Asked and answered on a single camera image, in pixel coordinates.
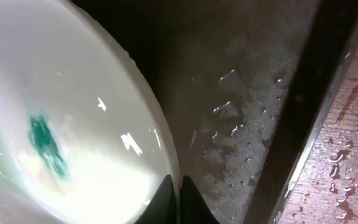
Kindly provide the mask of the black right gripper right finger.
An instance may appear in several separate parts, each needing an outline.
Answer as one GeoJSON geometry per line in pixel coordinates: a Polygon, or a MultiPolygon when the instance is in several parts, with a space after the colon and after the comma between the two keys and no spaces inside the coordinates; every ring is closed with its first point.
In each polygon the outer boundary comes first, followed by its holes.
{"type": "Polygon", "coordinates": [[[219,224],[189,175],[183,176],[180,187],[180,223],[219,224]]]}

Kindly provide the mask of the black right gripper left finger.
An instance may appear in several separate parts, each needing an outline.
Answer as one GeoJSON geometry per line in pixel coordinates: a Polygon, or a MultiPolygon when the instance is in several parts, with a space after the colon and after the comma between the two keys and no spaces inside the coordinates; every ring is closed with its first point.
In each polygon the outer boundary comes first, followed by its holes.
{"type": "Polygon", "coordinates": [[[135,224],[176,224],[176,197],[172,177],[166,175],[135,224]]]}

